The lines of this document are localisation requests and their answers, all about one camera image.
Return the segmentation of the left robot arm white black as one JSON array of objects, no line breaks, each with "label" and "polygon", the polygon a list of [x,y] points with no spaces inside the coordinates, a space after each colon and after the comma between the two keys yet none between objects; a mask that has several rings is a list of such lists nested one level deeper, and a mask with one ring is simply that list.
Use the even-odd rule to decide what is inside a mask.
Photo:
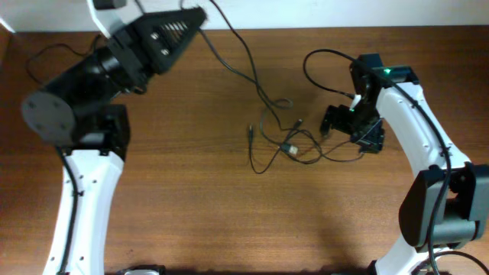
[{"label": "left robot arm white black", "polygon": [[201,8],[145,13],[108,31],[76,65],[30,94],[24,121],[55,148],[62,193],[46,274],[101,274],[112,197],[131,129],[118,95],[144,94],[167,72],[206,20]]}]

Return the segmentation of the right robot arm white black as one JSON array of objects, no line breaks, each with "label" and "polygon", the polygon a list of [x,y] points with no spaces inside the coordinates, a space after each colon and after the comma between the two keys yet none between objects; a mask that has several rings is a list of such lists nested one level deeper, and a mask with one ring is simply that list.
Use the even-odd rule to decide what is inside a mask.
[{"label": "right robot arm white black", "polygon": [[445,133],[409,66],[384,66],[379,54],[362,54],[349,67],[355,87],[350,106],[329,106],[320,132],[349,135],[362,153],[383,148],[388,123],[405,153],[414,181],[400,207],[401,235],[369,265],[369,274],[437,273],[435,259],[455,253],[484,234],[488,167],[475,165]]}]

